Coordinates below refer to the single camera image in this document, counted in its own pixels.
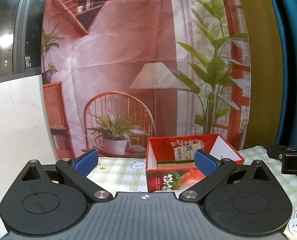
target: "tablecloth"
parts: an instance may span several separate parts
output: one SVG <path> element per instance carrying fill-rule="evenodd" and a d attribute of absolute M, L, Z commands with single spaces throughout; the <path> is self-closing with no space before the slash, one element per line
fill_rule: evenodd
<path fill-rule="evenodd" d="M 282 174 L 281 162 L 268 158 L 263 147 L 257 146 L 241 150 L 239 153 L 245 158 L 244 164 L 251 164 L 253 160 L 257 159 L 265 161 L 290 198 L 293 205 L 292 216 L 294 217 L 297 211 L 297 176 Z M 147 192 L 143 159 L 100 157 L 98 166 L 87 177 L 113 195 L 118 191 Z M 289 230 L 289 226 L 287 226 L 284 233 L 290 240 L 297 240 L 297 232 L 292 227 Z"/>

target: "floor lamp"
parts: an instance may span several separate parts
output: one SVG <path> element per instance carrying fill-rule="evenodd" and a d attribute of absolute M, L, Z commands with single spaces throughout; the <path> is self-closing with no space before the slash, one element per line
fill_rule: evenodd
<path fill-rule="evenodd" d="M 156 89 L 187 88 L 182 85 L 173 73 L 162 62 L 146 63 L 134 79 L 131 89 L 153 89 L 153 117 L 156 121 Z"/>

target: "bright light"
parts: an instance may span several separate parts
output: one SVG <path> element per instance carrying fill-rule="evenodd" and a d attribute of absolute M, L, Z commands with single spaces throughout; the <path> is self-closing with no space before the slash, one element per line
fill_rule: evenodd
<path fill-rule="evenodd" d="M 0 37 L 0 46 L 2 48 L 7 48 L 13 44 L 13 34 L 5 34 Z"/>

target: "gray metal window frame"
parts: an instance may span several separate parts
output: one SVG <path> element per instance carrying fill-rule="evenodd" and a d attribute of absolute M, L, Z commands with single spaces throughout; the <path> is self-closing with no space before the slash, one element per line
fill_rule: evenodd
<path fill-rule="evenodd" d="M 19 0 L 18 2 L 13 34 L 13 72 L 0 74 L 0 83 L 42 74 L 41 67 L 25 68 L 25 42 L 30 2 L 31 0 Z"/>

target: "red box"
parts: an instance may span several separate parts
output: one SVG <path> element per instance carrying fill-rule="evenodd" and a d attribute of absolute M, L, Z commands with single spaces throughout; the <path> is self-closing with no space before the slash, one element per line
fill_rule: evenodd
<path fill-rule="evenodd" d="M 218 159 L 231 158 L 237 164 L 244 163 L 244 158 L 219 134 L 149 138 L 146 154 L 148 192 L 158 190 L 186 190 L 205 178 L 202 172 L 191 163 L 188 164 L 192 165 L 191 167 L 158 168 L 162 162 L 173 161 L 173 164 L 170 165 L 177 165 L 174 164 L 174 149 L 195 143 L 200 143 L 197 146 L 202 146 L 201 149 L 207 153 L 211 153 Z"/>

